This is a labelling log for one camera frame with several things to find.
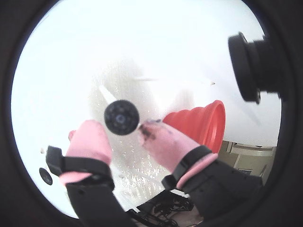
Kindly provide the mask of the stained pink gripper finger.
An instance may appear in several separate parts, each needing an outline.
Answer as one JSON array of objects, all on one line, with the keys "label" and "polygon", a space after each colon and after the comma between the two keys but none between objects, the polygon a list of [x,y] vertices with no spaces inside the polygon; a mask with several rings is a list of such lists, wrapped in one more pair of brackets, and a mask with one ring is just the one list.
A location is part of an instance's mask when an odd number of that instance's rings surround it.
[{"label": "stained pink gripper finger", "polygon": [[190,196],[201,215],[221,215],[244,203],[262,188],[262,179],[222,162],[218,154],[161,121],[139,127],[142,147],[170,174],[162,180],[168,191]]}]

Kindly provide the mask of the pink-tipped gripper finger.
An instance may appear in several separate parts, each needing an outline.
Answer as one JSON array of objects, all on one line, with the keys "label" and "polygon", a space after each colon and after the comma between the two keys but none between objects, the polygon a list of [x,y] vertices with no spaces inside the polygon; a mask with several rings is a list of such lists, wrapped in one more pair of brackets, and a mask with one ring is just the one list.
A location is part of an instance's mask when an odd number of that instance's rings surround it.
[{"label": "pink-tipped gripper finger", "polygon": [[49,146],[46,163],[66,187],[70,203],[86,227],[134,227],[113,190],[112,149],[104,127],[87,120],[69,133],[66,155]]}]

